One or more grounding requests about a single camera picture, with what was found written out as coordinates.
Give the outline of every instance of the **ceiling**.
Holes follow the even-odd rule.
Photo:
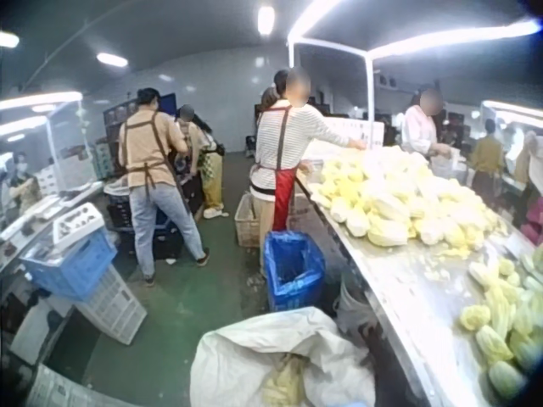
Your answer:
[[[95,58],[98,52],[123,56],[129,60],[128,70],[137,71],[192,53],[283,42],[310,2],[2,0],[0,24],[19,35],[21,42],[0,57],[0,91],[4,95],[18,90],[91,92],[126,73],[100,64]],[[263,4],[276,10],[274,32],[265,40],[256,29]],[[509,24],[525,15],[516,0],[343,0],[307,36],[371,49],[436,30]],[[401,60],[383,59],[377,68],[408,63],[414,70],[435,67],[441,77],[543,85],[542,42],[532,36],[443,47]],[[347,93],[365,86],[359,60],[316,48],[304,53],[333,84],[343,84]]]
[[[3,0],[0,23],[20,37],[17,48],[4,51],[3,93],[90,92],[126,73],[100,64],[99,52],[127,58],[129,70],[137,71],[192,53],[282,42],[309,2]],[[256,27],[262,3],[276,10],[274,31],[266,39]]]

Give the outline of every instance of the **yellow shirt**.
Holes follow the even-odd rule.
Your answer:
[[[470,159],[476,171],[494,174],[503,166],[503,146],[493,136],[486,136],[477,142]]]
[[[140,107],[135,114],[128,118],[126,123],[128,125],[137,125],[138,123],[148,122],[151,121],[153,114],[154,110]],[[166,113],[158,113],[155,117],[155,124],[166,155],[170,152],[171,148],[175,148],[181,154],[187,152],[187,144],[185,143],[183,134],[171,116]],[[126,144],[128,163],[124,162],[122,152],[122,146],[126,142],[125,125],[120,127],[119,141],[119,163],[129,171],[128,186],[130,188],[145,185],[145,173],[143,171],[130,172],[130,170],[142,169],[145,163],[152,166],[152,168],[149,168],[149,173],[155,183],[165,182],[173,186],[176,185],[176,181],[166,164],[153,166],[164,162],[164,157],[154,138],[151,125],[142,125],[141,127],[128,129],[128,143]]]

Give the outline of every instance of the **face mask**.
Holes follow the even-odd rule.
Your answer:
[[[26,172],[27,169],[28,169],[28,164],[27,163],[19,163],[19,164],[17,164],[17,171],[18,172]]]

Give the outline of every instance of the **blue plastic bag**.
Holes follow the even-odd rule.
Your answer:
[[[315,305],[326,270],[321,249],[309,235],[271,231],[264,243],[270,310],[284,311]]]

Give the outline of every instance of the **stainless steel table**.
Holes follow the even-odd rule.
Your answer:
[[[297,182],[308,197],[310,181],[299,173]],[[505,239],[487,238],[484,249],[469,259],[445,257],[440,253],[444,244],[428,247],[414,239],[406,246],[379,248],[367,238],[351,237],[328,211],[313,207],[351,267],[360,273],[368,301],[419,405],[496,405],[499,400],[475,337],[456,320],[464,306],[483,299],[467,274],[468,264],[482,259],[485,249],[504,254]]]

